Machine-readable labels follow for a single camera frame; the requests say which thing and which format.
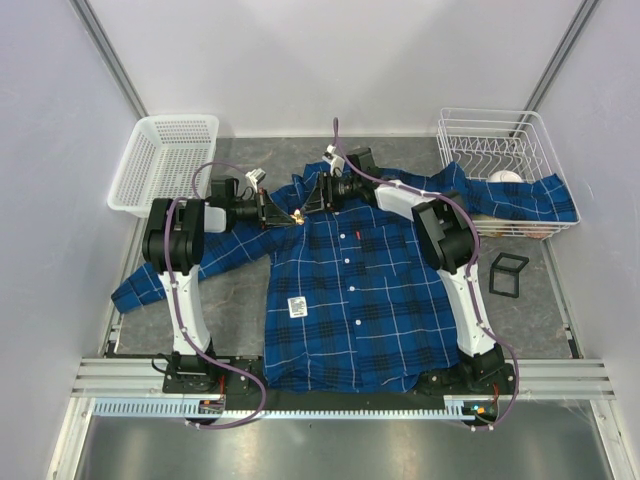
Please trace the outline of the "blue plaid shirt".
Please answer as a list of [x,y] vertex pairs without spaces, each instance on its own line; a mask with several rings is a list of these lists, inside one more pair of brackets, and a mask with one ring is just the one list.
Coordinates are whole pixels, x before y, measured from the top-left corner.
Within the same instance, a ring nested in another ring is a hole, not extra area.
[[[453,312],[438,273],[421,258],[413,222],[359,198],[338,211],[301,211],[318,174],[315,163],[274,192],[273,200],[303,225],[262,229],[238,222],[229,233],[205,235],[199,279],[270,260],[265,300],[261,389],[290,392],[406,392],[420,374],[459,364]],[[455,191],[471,219],[497,211],[523,219],[518,186],[482,186],[452,163],[422,177],[380,169],[426,191]],[[145,263],[112,294],[121,313],[167,297]]]

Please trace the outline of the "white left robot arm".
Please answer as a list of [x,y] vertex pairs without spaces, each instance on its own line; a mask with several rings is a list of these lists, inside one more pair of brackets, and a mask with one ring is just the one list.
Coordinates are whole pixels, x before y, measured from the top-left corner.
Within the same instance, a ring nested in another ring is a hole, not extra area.
[[152,203],[142,254],[157,273],[171,312],[173,347],[161,369],[166,393],[208,393],[226,373],[203,358],[216,356],[199,297],[205,235],[229,233],[238,222],[263,229],[304,223],[300,211],[280,209],[256,181],[249,182],[248,198],[238,194],[238,185],[234,177],[219,176],[204,199],[159,198]]

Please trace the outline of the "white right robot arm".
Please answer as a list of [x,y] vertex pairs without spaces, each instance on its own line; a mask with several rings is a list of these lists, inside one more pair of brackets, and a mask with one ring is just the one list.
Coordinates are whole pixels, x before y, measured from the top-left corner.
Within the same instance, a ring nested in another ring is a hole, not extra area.
[[479,236],[461,195],[420,190],[383,177],[369,148],[344,154],[329,145],[323,160],[329,170],[318,176],[303,212],[337,211],[345,201],[359,198],[412,221],[421,258],[438,273],[453,312],[459,384],[469,393],[483,392],[504,373],[505,359],[479,286]]

